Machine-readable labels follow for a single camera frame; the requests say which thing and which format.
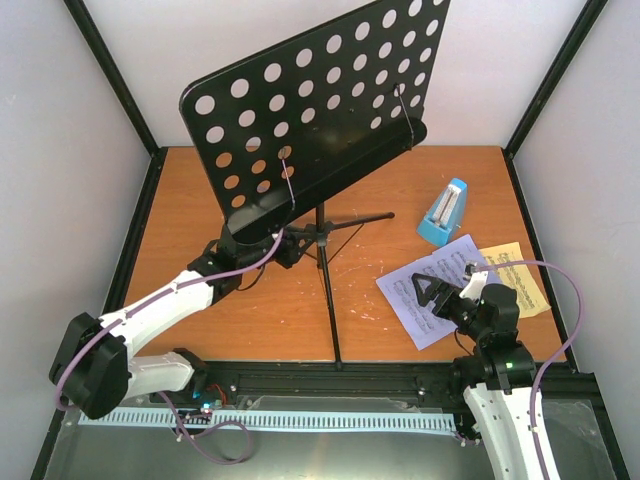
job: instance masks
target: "wire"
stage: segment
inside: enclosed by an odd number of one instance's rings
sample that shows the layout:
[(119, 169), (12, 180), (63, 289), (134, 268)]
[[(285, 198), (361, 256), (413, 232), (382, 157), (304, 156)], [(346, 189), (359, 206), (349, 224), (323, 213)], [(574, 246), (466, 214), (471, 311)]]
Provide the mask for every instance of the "wire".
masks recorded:
[(56, 384), (55, 403), (58, 410), (68, 412), (75, 408), (75, 405), (65, 405), (62, 403), (62, 389), (64, 388), (64, 384), (67, 383), (67, 380), (71, 376), (71, 373), (73, 373), (73, 370), (78, 366), (78, 363), (80, 363), (80, 360), (82, 360), (87, 352), (89, 352), (89, 350), (91, 350), (96, 345), (96, 343), (106, 337), (111, 330), (116, 328), (121, 323), (122, 320), (118, 319), (115, 322), (111, 323), (109, 326), (100, 330), (91, 340), (87, 342), (84, 347), (80, 349), (80, 351), (69, 362), (69, 365), (67, 365), (67, 368), (64, 369), (64, 372), (62, 372), (62, 375), (60, 375), (60, 379)]
[(409, 146), (409, 150), (413, 148), (413, 144), (415, 143), (415, 134), (413, 132), (413, 126), (411, 125), (411, 120), (409, 120), (409, 114), (407, 113), (407, 107), (404, 105), (404, 100), (402, 99), (402, 92), (400, 91), (400, 85), (397, 83), (394, 85), (394, 90), (398, 93), (398, 98), (400, 99), (400, 106), (402, 107), (402, 111), (404, 112), (404, 118), (407, 120), (407, 125), (409, 125), (409, 131), (411, 132), (411, 145)]
[(244, 288), (236, 288), (236, 292), (246, 292), (247, 290), (249, 290), (250, 288), (253, 288), (256, 286), (256, 284), (260, 281), (260, 278), (262, 277), (262, 275), (264, 274), (264, 271), (266, 270), (266, 265), (263, 265), (260, 267), (260, 272), (258, 272), (258, 276), (253, 280), (253, 282), (251, 282), (249, 285), (247, 285)]
[(542, 262), (539, 260), (517, 260), (514, 262), (506, 262), (506, 263), (499, 263), (496, 265), (477, 267), (476, 271), (483, 272), (488, 270), (497, 270), (499, 268), (511, 267), (514, 265), (538, 265), (541, 267), (551, 268), (552, 270), (555, 270), (556, 272), (562, 274), (569, 281), (571, 286), (576, 291), (576, 295), (578, 297), (578, 319), (576, 321), (576, 326), (573, 329), (573, 332), (571, 333), (571, 335), (569, 335), (569, 338), (567, 338), (567, 340), (560, 346), (560, 348), (558, 348), (558, 350), (556, 350), (555, 353), (551, 355), (551, 357), (549, 357), (549, 359), (546, 362), (544, 362), (540, 367), (540, 369), (538, 370), (538, 373), (536, 374), (533, 380), (533, 386), (531, 387), (531, 396), (529, 397), (529, 420), (531, 422), (531, 433), (533, 434), (533, 444), (536, 449), (536, 454), (538, 455), (538, 461), (540, 462), (540, 469), (542, 470), (542, 476), (544, 477), (545, 480), (549, 480), (550, 477), (549, 477), (549, 472), (547, 470), (547, 464), (544, 461), (544, 455), (542, 454), (542, 446), (540, 445), (540, 438), (538, 437), (538, 423), (536, 421), (536, 394), (540, 389), (540, 383), (542, 381), (542, 376), (544, 375), (544, 372), (560, 355), (562, 355), (565, 352), (567, 348), (569, 348), (569, 346), (571, 346), (573, 341), (578, 336), (578, 333), (580, 332), (580, 329), (582, 328), (582, 323), (583, 323), (582, 310), (584, 306), (584, 298), (582, 295), (582, 290), (580, 289), (578, 284), (575, 282), (575, 280), (571, 277), (571, 275), (565, 272), (562, 268), (556, 265), (553, 265), (551, 263)]
[(453, 338), (455, 338), (456, 343), (458, 344), (458, 346), (461, 349), (463, 349), (465, 352), (467, 352), (468, 355), (473, 355), (473, 353), (471, 353), (469, 350), (467, 350), (467, 348), (464, 345), (462, 345), (462, 343), (460, 342), (460, 338), (458, 338), (458, 329), (457, 328), (453, 331)]
[[(191, 436), (191, 434), (187, 430), (187, 427), (184, 425), (184, 423), (182, 421), (182, 418), (180, 417), (180, 413), (178, 412), (178, 409), (173, 404), (173, 402), (169, 399), (167, 394), (165, 392), (158, 392), (158, 395), (165, 401), (165, 403), (167, 404), (167, 406), (169, 407), (169, 409), (171, 410), (173, 415), (176, 417), (176, 428), (177, 428), (177, 430), (179, 430), (182, 433), (182, 435), (184, 436), (184, 438), (186, 438), (187, 441), (191, 444), (191, 446), (193, 448), (195, 448), (196, 451), (200, 455), (202, 455), (204, 458), (206, 458), (207, 460), (209, 460), (210, 462), (213, 462), (213, 463), (217, 463), (218, 465), (236, 465), (238, 463), (244, 462), (249, 457), (251, 457), (251, 454), (253, 453), (253, 437), (251, 435), (251, 432), (242, 423), (237, 422), (235, 420), (227, 420), (225, 422), (217, 423), (213, 427), (207, 428), (204, 432), (201, 432), (201, 433), (198, 433), (197, 435)], [(234, 458), (234, 459), (231, 459), (231, 460), (225, 460), (223, 458), (214, 457), (213, 455), (205, 452), (202, 449), (202, 447), (200, 447), (200, 445), (198, 445), (198, 443), (195, 440), (196, 438), (201, 438), (201, 437), (204, 437), (206, 435), (211, 435), (213, 432), (219, 430), (222, 427), (226, 427), (228, 425), (233, 425), (233, 426), (238, 427), (240, 430), (242, 430), (242, 432), (247, 437), (247, 445), (244, 448), (244, 451), (242, 452), (242, 454), (238, 458)]]

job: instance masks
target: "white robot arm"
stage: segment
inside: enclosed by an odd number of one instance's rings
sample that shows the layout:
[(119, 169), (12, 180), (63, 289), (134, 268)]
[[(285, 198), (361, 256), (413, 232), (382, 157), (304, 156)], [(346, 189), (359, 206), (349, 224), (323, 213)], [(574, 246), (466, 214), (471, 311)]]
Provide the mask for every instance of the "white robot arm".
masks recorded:
[[(487, 285), (486, 271), (471, 275), (464, 289), (428, 275), (414, 274), (418, 303), (434, 302), (433, 313), (448, 318), (476, 346), (473, 355), (453, 361), (450, 393), (462, 394), (482, 435), (496, 479), (559, 479), (542, 419), (542, 394), (536, 392), (532, 431), (533, 357), (517, 340), (516, 292)], [(428, 281), (426, 289), (421, 281)], [(534, 435), (540, 444), (537, 451)], [(547, 477), (543, 475), (544, 459)]]

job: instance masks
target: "black frame edge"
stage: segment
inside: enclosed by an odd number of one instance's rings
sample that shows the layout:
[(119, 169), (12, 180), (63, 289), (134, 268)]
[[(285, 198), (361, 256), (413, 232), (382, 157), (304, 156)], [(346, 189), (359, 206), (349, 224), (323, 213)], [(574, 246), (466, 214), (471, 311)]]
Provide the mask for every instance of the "black frame edge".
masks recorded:
[(140, 245), (144, 237), (147, 220), (151, 213), (153, 199), (156, 195), (156, 189), (158, 188), (158, 182), (160, 181), (160, 175), (162, 174), (162, 168), (164, 167), (168, 151), (169, 149), (167, 147), (162, 147), (156, 155), (151, 157), (151, 161), (149, 162), (147, 175), (142, 184), (142, 190), (140, 190), (136, 209), (133, 212), (133, 217), (131, 217), (131, 224), (129, 225), (129, 231), (127, 232), (122, 247), (122, 253), (120, 254), (120, 259), (118, 260), (113, 279), (111, 280), (111, 286), (109, 287), (109, 293), (104, 303), (104, 312), (113, 312), (124, 306), (124, 300), (129, 290), (129, 283), (131, 282), (131, 275), (133, 274), (133, 268), (138, 258), (138, 252), (140, 251)]
[(118, 100), (120, 100), (120, 104), (129, 117), (133, 128), (138, 133), (140, 140), (149, 152), (149, 155), (155, 155), (159, 150), (158, 144), (153, 138), (153, 134), (151, 130), (149, 130), (147, 122), (145, 122), (133, 95), (131, 95), (129, 87), (127, 87), (124, 78), (122, 78), (122, 74), (116, 62), (113, 60), (107, 45), (104, 43), (98, 27), (96, 27), (96, 24), (93, 22), (89, 10), (87, 10), (82, 0), (64, 0), (64, 3), (87, 42), (87, 45), (89, 45), (89, 48), (93, 52), (93, 56), (100, 65), (102, 72), (105, 77), (107, 77), (111, 88), (118, 97)]
[[(518, 207), (520, 207), (520, 213), (522, 215), (522, 220), (524, 221), (524, 226), (527, 229), (527, 235), (529, 236), (529, 242), (531, 243), (533, 254), (536, 257), (536, 260), (544, 261), (544, 258), (542, 256), (542, 249), (540, 248), (540, 242), (538, 242), (535, 227), (533, 226), (533, 220), (531, 219), (531, 214), (529, 213), (529, 208), (527, 207), (527, 202), (524, 198), (524, 193), (522, 191), (522, 186), (520, 185), (520, 180), (518, 179), (518, 173), (516, 172), (515, 165), (513, 164), (513, 161), (511, 161), (507, 157), (508, 154), (504, 149), (502, 150), (502, 155), (504, 156), (504, 161), (507, 166), (507, 172), (509, 173), (509, 179), (511, 180), (511, 185), (513, 186), (513, 192), (516, 194), (516, 200), (518, 201)], [(549, 276), (549, 272), (546, 268), (540, 267), (539, 270), (540, 276), (542, 277), (542, 285), (544, 286), (544, 290), (547, 294), (547, 299), (549, 300), (549, 305), (551, 306), (551, 312), (553, 313), (553, 319), (556, 322), (556, 328), (558, 330), (558, 334), (560, 335), (560, 340), (564, 343), (568, 338), (567, 327), (562, 320), (562, 313), (560, 312), (558, 300), (553, 291), (551, 277)], [(576, 363), (576, 358), (571, 347), (569, 347), (565, 353), (567, 355), (567, 360), (569, 361), (569, 365), (571, 366), (571, 368), (573, 368), (574, 370), (578, 370), (578, 364)]]
[[(147, 174), (142, 184), (142, 190), (140, 191), (124, 246), (122, 247), (111, 286), (109, 287), (109, 293), (104, 303), (104, 313), (118, 310), (124, 305), (167, 152), (168, 149), (166, 147), (159, 149), (158, 152), (151, 157), (151, 161), (149, 162), (149, 168), (147, 169)], [(64, 412), (56, 410), (53, 414), (42, 448), (40, 449), (31, 473), (31, 480), (41, 480), (45, 478), (63, 418)]]
[(608, 0), (587, 0), (505, 147), (513, 160)]

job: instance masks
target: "orange wooden tabletop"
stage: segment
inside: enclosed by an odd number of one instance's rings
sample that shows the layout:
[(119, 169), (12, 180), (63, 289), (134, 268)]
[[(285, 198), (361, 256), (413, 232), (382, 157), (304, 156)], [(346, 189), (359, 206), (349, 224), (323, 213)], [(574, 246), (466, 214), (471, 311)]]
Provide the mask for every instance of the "orange wooden tabletop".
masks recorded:
[[(533, 258), (502, 153), (498, 147), (416, 147), (326, 203), (328, 220), (394, 211), (368, 224), (331, 261), (338, 333), (344, 361), (451, 361), (463, 352), (449, 335), (422, 351), (385, 300), (375, 279), (435, 249), (416, 227), (448, 182), (458, 177), (469, 197), (458, 236), (478, 248), (520, 242)], [(312, 213), (295, 223), (313, 222)], [(171, 281), (218, 238), (221, 211), (193, 148), (170, 148), (129, 286), (127, 303)], [(329, 256), (354, 229), (331, 234)], [(542, 289), (537, 269), (532, 270)], [(272, 263), (260, 282), (192, 315), (156, 337), (143, 354), (186, 347), (207, 360), (333, 360), (323, 284), (315, 261), (285, 270)], [(255, 278), (244, 277), (243, 285)], [(522, 319), (520, 339), (536, 360), (560, 345), (550, 311)], [(463, 338), (468, 347), (471, 342)]]

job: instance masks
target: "sheet music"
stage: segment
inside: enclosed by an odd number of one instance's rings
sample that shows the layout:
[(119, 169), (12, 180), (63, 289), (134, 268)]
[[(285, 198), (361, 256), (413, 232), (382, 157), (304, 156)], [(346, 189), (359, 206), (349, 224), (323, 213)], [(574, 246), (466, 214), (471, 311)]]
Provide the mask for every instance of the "sheet music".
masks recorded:
[[(476, 248), (471, 236), (465, 235), (436, 250), (432, 255), (416, 260), (376, 280), (378, 287), (418, 350), (451, 334), (456, 326), (453, 322), (431, 313), (433, 302), (430, 302), (426, 308), (418, 305), (411, 275), (424, 273), (463, 287), (467, 283), (464, 280), (464, 268), (468, 262), (486, 265), (484, 257)], [(501, 283), (500, 278), (490, 272), (489, 283)]]

